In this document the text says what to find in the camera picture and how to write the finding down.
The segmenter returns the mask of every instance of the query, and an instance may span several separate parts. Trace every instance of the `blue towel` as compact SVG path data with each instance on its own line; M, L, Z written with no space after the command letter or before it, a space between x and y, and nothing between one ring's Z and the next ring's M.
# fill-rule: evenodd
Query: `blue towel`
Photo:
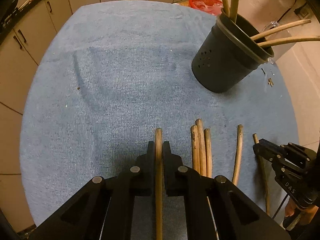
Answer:
M298 143L291 99L271 64L262 67L273 87L265 86L260 66L223 94L204 88L191 61L214 24L210 14L149 1L84 6L65 23L41 61L23 115L21 171L36 225L92 177L116 176L133 165L156 127L191 167L190 127L197 118L211 129L213 176L230 180L243 124L238 187L264 209L252 134ZM271 211L283 194L275 185ZM144 215L150 200L136 200L132 239L151 239ZM164 239L187 239L182 197L164 199Z

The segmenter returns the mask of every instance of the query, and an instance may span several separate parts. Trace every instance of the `human hand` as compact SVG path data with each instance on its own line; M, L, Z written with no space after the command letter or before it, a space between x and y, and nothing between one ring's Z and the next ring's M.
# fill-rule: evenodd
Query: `human hand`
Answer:
M315 205L312 205L304 210L297 207L295 202L292 200L292 198L289 199L285 209L284 214L286 217L291 217L294 214L295 209L299 209L302 211L302 216L300 218L299 224L300 225L307 225L311 222L313 217L315 216L316 212L318 211L318 207Z

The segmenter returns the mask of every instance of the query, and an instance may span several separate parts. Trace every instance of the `small debris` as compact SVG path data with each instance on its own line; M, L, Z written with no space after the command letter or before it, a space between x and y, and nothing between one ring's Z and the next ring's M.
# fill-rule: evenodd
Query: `small debris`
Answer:
M268 84L273 87L273 82L272 82L272 79L271 78L268 78Z

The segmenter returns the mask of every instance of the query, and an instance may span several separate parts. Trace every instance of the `black plastic pot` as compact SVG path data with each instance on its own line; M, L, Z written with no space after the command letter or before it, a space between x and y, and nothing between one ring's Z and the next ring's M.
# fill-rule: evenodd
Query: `black plastic pot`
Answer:
M222 93L267 62L274 56L272 48L257 45L266 39L250 39L258 33L241 15L235 24L222 12L192 60L197 80L210 91Z

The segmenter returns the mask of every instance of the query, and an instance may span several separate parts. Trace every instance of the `metal screw head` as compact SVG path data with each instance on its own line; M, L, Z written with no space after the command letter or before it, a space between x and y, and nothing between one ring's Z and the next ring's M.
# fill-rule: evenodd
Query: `metal screw head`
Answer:
M132 166L130 168L130 171L133 172L133 173L137 173L140 171L140 167L139 166Z
M102 177L100 176L95 176L92 178L92 182L95 183L95 184L98 184L102 181Z
M187 168L186 166L180 166L180 167L178 168L178 171L185 173L185 172L188 171L188 168Z
M219 183L225 183L227 181L227 178L225 176L219 175L216 177L216 181Z

